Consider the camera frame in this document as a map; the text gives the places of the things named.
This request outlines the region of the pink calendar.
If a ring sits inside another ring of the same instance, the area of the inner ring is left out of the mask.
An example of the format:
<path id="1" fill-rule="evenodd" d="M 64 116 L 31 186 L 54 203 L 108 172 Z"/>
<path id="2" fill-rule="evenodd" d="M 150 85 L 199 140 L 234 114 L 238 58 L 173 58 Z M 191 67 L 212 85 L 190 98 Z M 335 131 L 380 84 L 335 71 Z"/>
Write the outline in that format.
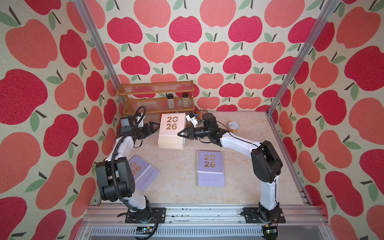
<path id="1" fill-rule="evenodd" d="M 158 146 L 160 149 L 183 150 L 185 139 L 178 133 L 186 127 L 185 113 L 162 114 Z"/>

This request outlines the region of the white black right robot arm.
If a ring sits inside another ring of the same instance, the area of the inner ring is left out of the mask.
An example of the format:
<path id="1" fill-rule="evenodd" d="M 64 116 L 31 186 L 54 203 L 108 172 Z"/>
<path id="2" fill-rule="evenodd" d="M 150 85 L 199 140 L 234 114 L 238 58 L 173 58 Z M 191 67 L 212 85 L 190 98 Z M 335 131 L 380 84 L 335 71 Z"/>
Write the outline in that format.
<path id="1" fill-rule="evenodd" d="M 210 143 L 232 149 L 252 160 L 253 172 L 261 181 L 259 211 L 253 216 L 258 217 L 265 224 L 277 222 L 281 216 L 277 188 L 283 162 L 273 144 L 269 141 L 253 142 L 232 134 L 228 129 L 220 128 L 219 122 L 212 113 L 202 116 L 202 127 L 197 127 L 197 120 L 193 114 L 187 115 L 186 119 L 193 124 L 178 132 L 179 137 L 189 140 L 207 137 Z"/>

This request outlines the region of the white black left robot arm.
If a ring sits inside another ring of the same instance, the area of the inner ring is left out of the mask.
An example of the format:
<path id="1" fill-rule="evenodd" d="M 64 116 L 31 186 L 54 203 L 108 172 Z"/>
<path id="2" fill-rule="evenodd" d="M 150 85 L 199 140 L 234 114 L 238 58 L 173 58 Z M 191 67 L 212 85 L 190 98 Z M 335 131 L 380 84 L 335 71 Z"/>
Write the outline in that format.
<path id="1" fill-rule="evenodd" d="M 159 218 L 153 213 L 148 198 L 136 192 L 133 170 L 127 158 L 135 141 L 143 140 L 156 132 L 151 123 L 142 124 L 146 111 L 146 107 L 140 106 L 134 115 L 129 116 L 131 122 L 128 130 L 118 133 L 112 153 L 104 162 L 96 164 L 96 174 L 102 200 L 120 201 L 140 223 L 154 220 L 158 224 Z"/>

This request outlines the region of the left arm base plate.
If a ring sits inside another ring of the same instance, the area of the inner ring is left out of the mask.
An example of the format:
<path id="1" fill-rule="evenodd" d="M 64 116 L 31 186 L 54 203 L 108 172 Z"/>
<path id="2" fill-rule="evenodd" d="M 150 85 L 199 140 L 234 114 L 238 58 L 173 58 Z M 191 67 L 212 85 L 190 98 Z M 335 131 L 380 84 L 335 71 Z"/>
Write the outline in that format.
<path id="1" fill-rule="evenodd" d="M 166 217 L 166 208 L 151 208 L 152 213 L 145 212 L 132 212 L 128 211 L 126 214 L 126 224 L 164 224 Z"/>

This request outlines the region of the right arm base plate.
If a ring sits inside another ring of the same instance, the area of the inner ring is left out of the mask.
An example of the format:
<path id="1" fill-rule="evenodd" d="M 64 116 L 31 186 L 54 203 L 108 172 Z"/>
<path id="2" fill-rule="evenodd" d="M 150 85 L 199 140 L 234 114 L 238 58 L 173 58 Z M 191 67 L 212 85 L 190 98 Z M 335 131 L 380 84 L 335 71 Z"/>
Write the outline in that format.
<path id="1" fill-rule="evenodd" d="M 285 224 L 286 219 L 280 207 L 269 211 L 264 208 L 243 208 L 240 213 L 247 224 Z"/>

